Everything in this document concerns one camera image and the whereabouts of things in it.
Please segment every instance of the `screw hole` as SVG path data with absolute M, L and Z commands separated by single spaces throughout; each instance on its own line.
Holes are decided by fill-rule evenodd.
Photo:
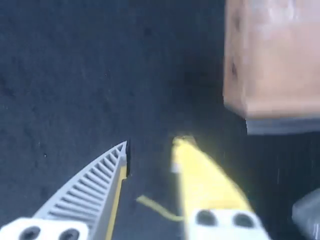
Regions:
M 78 230 L 70 228 L 61 233 L 59 240 L 77 240 L 79 235 L 80 234 Z
M 20 237 L 19 240 L 35 240 L 39 234 L 41 229 L 38 226 L 31 226 L 25 229 Z
M 253 228 L 255 226 L 254 221 L 246 214 L 240 213 L 234 217 L 234 225 L 243 228 Z
M 196 223 L 203 226 L 215 226 L 217 225 L 217 219 L 212 212 L 202 210 L 196 215 Z

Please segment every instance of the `floor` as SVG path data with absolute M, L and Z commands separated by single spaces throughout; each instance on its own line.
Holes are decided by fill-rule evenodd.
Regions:
M 5 0 L 0 24 L 0 224 L 31 216 L 82 167 L 131 141 L 114 239 L 180 239 L 135 199 L 177 212 L 170 150 L 192 134 L 274 240 L 320 185 L 320 135 L 247 136 L 222 100 L 223 0 Z

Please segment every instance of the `cardboard box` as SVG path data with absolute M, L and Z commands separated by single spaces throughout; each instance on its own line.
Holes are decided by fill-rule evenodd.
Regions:
M 320 115 L 320 0 L 227 0 L 223 97 L 246 119 Z

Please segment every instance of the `dark gray carpet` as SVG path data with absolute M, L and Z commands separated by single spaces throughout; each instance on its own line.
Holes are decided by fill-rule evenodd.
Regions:
M 224 109 L 224 1 L 5 0 L 0 7 L 0 224 L 32 215 L 95 157 L 131 140 L 114 239 L 179 239 L 135 202 L 176 212 L 171 141 L 193 134 L 273 239 L 320 185 L 320 136 L 246 136 Z

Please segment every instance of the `yellow wire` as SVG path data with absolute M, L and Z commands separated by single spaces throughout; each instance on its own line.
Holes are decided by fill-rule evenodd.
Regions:
M 163 206 L 161 206 L 159 203 L 153 201 L 152 199 L 141 195 L 139 196 L 136 201 L 142 205 L 145 205 L 148 208 L 151 208 L 153 211 L 159 213 L 161 216 L 163 216 L 166 219 L 169 219 L 170 221 L 173 222 L 180 222 L 184 220 L 183 216 L 177 216 L 167 209 L 165 209 Z

